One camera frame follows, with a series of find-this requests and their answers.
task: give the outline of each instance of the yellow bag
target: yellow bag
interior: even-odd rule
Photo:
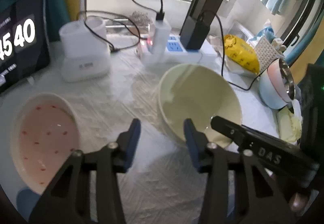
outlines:
[[[243,39],[228,34],[224,37],[225,55],[240,64],[245,69],[258,74],[260,64],[258,57],[252,47],[250,47]]]

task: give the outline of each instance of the white plastic basket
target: white plastic basket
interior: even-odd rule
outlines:
[[[259,60],[260,73],[264,71],[275,59],[285,58],[284,54],[277,51],[264,36],[261,37],[254,50]]]

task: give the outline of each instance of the plastic tablecloth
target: plastic tablecloth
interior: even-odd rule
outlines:
[[[126,130],[133,118],[142,122],[142,133],[133,166],[118,175],[119,189],[127,223],[193,223],[197,220],[204,196],[206,174],[198,174],[192,166],[184,144],[166,135],[157,115],[157,86],[169,65],[148,70],[135,54],[135,49],[111,55],[111,71],[101,78],[66,83],[60,66],[61,44],[51,44],[51,66],[35,74],[35,84],[20,83],[1,99],[0,107],[0,183],[16,205],[20,190],[26,188],[19,177],[9,151],[10,130],[15,115],[29,97],[40,92],[53,92],[69,101],[77,115],[81,133],[81,149],[100,149]],[[220,73],[220,58],[213,69]],[[224,77],[248,86],[249,78],[230,74]],[[242,123],[278,137],[275,112],[266,107],[255,82],[249,92],[233,88],[241,108]],[[232,144],[229,150],[235,151]],[[95,218],[95,209],[91,208]]]

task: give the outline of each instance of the power adapter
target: power adapter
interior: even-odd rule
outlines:
[[[152,19],[147,39],[149,50],[158,57],[165,53],[166,43],[171,33],[171,26],[164,20]]]
[[[180,35],[180,41],[187,50],[199,50],[209,33],[210,27],[203,21],[188,16]]]

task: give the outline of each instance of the white plastic container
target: white plastic container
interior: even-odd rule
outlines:
[[[106,38],[106,25],[103,19],[90,17],[86,20],[86,24],[95,33]],[[102,55],[107,52],[107,43],[91,33],[83,20],[65,24],[59,30],[59,34],[66,58]]]
[[[106,38],[105,21],[99,17],[86,20],[87,26]],[[65,53],[61,74],[74,82],[102,76],[110,70],[110,49],[107,42],[94,35],[83,20],[65,24],[59,30]]]

